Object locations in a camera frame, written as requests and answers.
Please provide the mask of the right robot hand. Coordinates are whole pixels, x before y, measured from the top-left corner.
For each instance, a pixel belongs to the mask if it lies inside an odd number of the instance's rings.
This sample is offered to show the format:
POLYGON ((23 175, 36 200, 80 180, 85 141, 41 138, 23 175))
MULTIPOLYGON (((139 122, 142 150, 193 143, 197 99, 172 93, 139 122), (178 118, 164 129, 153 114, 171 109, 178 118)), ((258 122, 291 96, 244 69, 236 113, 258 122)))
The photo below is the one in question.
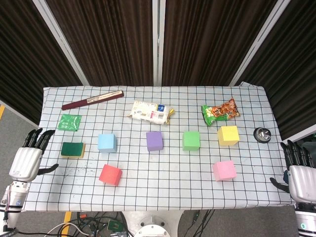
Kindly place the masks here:
POLYGON ((305 147, 300 147, 291 140, 281 142, 286 161, 286 171, 279 183, 275 178, 270 182, 279 190, 289 193, 297 203, 316 203, 316 163, 305 147))

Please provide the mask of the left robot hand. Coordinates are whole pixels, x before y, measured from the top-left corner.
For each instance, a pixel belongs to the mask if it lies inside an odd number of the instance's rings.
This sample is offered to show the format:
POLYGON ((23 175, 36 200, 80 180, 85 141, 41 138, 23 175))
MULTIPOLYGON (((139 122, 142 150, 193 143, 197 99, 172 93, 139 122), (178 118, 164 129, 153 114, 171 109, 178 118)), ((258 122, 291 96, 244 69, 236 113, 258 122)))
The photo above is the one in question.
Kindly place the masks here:
POLYGON ((31 130, 26 136, 23 145, 17 150, 9 176, 16 181, 31 182, 37 176, 56 170, 59 164, 49 168, 40 168, 42 155, 55 130, 43 132, 42 128, 31 130))

